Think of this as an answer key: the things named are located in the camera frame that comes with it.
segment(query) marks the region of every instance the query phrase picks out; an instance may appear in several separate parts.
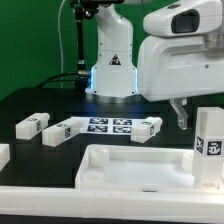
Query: black tabletop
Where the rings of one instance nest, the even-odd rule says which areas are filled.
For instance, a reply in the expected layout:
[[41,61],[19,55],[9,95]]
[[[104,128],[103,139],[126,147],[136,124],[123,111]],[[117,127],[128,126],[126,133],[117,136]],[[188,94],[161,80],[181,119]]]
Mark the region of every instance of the black tabletop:
[[[10,144],[11,157],[0,172],[0,185],[74,188],[76,173],[89,144],[193,148],[197,108],[214,105],[217,106],[208,96],[189,99],[186,110],[193,116],[193,128],[183,131],[177,125],[177,115],[169,101],[152,103],[142,99],[129,104],[106,104],[87,100],[72,89],[19,89],[0,101],[0,143]],[[49,126],[71,116],[139,119],[161,117],[163,124],[161,131],[144,144],[131,142],[127,135],[79,134],[57,147],[42,145],[41,133],[29,141],[16,140],[15,125],[33,113],[43,112],[50,114]],[[7,223],[6,220],[13,219],[7,217],[1,216],[0,220],[5,219],[4,223]],[[40,218],[35,220],[32,223],[39,223],[38,220],[43,223]],[[72,223],[71,219],[66,220],[66,223]]]

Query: black and white label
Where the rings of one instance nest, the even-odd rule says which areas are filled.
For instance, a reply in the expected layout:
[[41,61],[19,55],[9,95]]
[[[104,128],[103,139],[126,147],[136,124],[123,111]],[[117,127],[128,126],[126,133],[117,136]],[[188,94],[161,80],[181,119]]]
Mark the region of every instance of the black and white label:
[[117,54],[114,55],[114,57],[110,61],[109,65],[121,65],[121,62],[120,62]]
[[65,129],[65,138],[69,138],[71,136],[71,129],[70,128],[66,128]]
[[41,130],[41,121],[38,121],[37,122],[37,131],[40,131]]
[[27,121],[37,121],[37,120],[38,120],[37,118],[32,118],[32,117],[27,119]]
[[106,133],[108,131],[107,126],[89,125],[87,132]]
[[90,118],[90,124],[108,124],[107,118]]
[[150,135],[154,134],[154,125],[150,128]]
[[120,126],[114,126],[113,127],[113,133],[131,133],[131,127],[120,127]]
[[144,122],[142,122],[142,124],[144,124],[144,125],[151,125],[152,123],[144,121]]
[[59,128],[67,128],[68,125],[67,124],[57,124],[56,127],[59,127]]
[[114,119],[114,125],[132,125],[132,120],[130,119]]
[[197,142],[196,142],[196,149],[203,154],[203,148],[204,148],[204,140],[200,137],[197,137]]
[[222,155],[222,141],[210,140],[208,141],[207,156],[221,156]]

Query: white block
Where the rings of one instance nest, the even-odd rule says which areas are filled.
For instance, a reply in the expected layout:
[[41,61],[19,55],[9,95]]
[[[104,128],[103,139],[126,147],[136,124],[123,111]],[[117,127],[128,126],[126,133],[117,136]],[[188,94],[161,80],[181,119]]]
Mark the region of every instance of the white block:
[[16,125],[16,138],[30,140],[48,126],[48,113],[35,113]]
[[198,108],[192,174],[197,183],[221,181],[224,150],[224,110]]
[[148,117],[141,124],[132,127],[131,141],[144,143],[155,136],[161,128],[163,121],[159,117]]
[[0,144],[0,171],[5,167],[5,165],[10,160],[9,145]]
[[80,133],[84,122],[69,118],[61,123],[45,129],[42,133],[42,143],[49,146],[57,146],[64,141]]

